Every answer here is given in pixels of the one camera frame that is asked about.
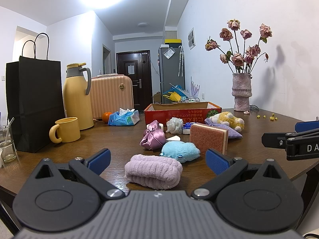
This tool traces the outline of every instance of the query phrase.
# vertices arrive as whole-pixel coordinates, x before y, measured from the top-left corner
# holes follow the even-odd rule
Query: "thermos lid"
[[[72,63],[72,64],[67,65],[66,68],[69,69],[69,68],[73,68],[73,67],[81,67],[81,66],[84,66],[86,64],[87,63]]]

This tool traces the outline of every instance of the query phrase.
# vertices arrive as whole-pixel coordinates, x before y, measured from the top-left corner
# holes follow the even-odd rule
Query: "wooden table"
[[[276,114],[277,121],[270,121],[271,112],[259,110],[252,111],[250,115],[235,112],[235,116],[245,121],[245,129],[242,131],[242,139],[230,139],[228,141],[227,156],[233,158],[241,156],[249,163],[262,163],[267,158],[275,159],[291,180],[307,173],[307,180],[302,192],[305,203],[305,214],[310,208],[318,192],[319,172],[317,171],[318,159],[302,161],[287,161],[286,153],[281,149],[264,148],[261,136],[265,132],[292,132],[298,120]],[[81,138],[72,143],[49,144],[38,153],[26,153],[18,151],[18,159],[7,163],[5,168],[0,169],[0,197],[7,201],[10,206],[12,198],[16,195],[32,170],[43,158],[51,158],[55,163],[67,163],[74,157],[87,158],[102,148],[109,148],[112,160],[109,167],[101,176],[124,191],[145,190],[148,188],[138,184],[128,183],[124,178],[124,165],[135,154],[159,155],[158,151],[147,151],[139,145],[143,131],[146,128],[144,115],[140,114],[140,122],[130,127],[114,127],[104,124],[102,121],[95,123],[95,127],[81,131]],[[189,141],[189,135],[180,135],[184,142]],[[200,185],[214,178],[215,174],[206,166],[205,156],[183,164],[181,181],[174,190],[186,190],[191,193]]]

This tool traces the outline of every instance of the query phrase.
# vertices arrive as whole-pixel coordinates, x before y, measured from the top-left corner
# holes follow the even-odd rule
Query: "gray refrigerator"
[[[163,52],[167,51],[167,48],[159,48],[159,77],[160,77],[160,91],[163,95],[164,92],[168,91],[172,85],[180,85],[185,90],[185,71],[183,71],[182,76],[182,67],[180,71],[180,76],[178,76],[178,68],[179,68],[179,53],[181,51],[180,48],[174,48],[175,53],[167,59],[167,57],[163,54]],[[168,104],[171,101],[163,96],[162,103]]]

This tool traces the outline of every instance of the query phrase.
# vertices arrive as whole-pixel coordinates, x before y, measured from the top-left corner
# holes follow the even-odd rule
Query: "dark brown door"
[[[150,51],[117,53],[116,62],[117,73],[132,80],[134,108],[143,111],[153,102]]]

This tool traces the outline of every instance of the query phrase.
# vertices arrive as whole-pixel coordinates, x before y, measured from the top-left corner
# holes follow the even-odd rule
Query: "round black disc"
[[[41,186],[43,180],[38,187],[24,188],[13,203],[16,217],[28,228],[66,231],[87,222],[98,211],[99,196],[89,186],[72,181],[47,181]]]
[[[275,233],[293,227],[303,212],[300,195],[280,179],[267,179],[224,188],[216,199],[221,215],[234,226],[254,233]]]

